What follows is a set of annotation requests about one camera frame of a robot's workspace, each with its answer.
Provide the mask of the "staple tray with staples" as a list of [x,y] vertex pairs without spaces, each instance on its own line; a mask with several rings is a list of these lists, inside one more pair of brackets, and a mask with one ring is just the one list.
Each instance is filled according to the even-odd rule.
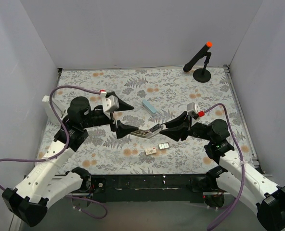
[[160,143],[160,144],[158,145],[158,148],[159,148],[159,150],[165,150],[165,149],[169,149],[169,148],[170,148],[170,145],[169,145],[168,142]]

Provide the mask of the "light blue stapler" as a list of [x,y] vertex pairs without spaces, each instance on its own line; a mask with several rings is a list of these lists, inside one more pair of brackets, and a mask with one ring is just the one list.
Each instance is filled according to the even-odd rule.
[[142,100],[142,107],[152,116],[157,113],[155,107],[147,100]]

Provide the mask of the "beige stapler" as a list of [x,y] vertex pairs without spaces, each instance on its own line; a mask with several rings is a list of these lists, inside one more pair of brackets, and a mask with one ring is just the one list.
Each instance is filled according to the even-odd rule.
[[139,129],[139,130],[136,130],[134,132],[131,132],[130,135],[140,137],[140,138],[144,138],[144,139],[151,139],[152,137],[159,134],[159,132],[163,128],[164,128],[164,125],[157,124],[157,125],[153,126],[152,128],[147,129],[147,130]]

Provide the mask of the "staple box sleeve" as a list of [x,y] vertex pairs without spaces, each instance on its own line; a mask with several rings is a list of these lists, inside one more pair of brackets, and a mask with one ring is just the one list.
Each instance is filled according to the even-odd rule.
[[155,147],[145,149],[145,154],[146,155],[153,155],[153,154],[156,154],[156,153],[157,153],[157,150],[156,150]]

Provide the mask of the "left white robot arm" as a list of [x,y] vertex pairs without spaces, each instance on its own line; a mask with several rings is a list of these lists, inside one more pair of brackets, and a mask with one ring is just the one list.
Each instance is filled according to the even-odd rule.
[[8,209],[28,226],[38,225],[48,209],[73,191],[88,192],[92,188],[91,174],[76,167],[61,180],[51,184],[61,166],[75,154],[88,137],[88,128],[109,125],[118,138],[123,138],[137,127],[122,124],[114,119],[115,111],[132,110],[133,106],[119,99],[114,92],[100,91],[101,105],[91,108],[86,97],[74,98],[48,152],[31,172],[13,189],[2,193]]

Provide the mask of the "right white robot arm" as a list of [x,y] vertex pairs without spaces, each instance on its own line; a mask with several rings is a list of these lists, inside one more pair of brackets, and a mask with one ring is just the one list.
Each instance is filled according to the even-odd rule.
[[192,123],[191,117],[183,113],[165,123],[160,134],[174,141],[183,141],[189,136],[207,140],[206,154],[218,164],[207,172],[207,187],[233,195],[254,212],[265,230],[281,231],[285,228],[285,186],[279,186],[243,160],[226,140],[230,135],[228,128],[222,119],[205,125]]

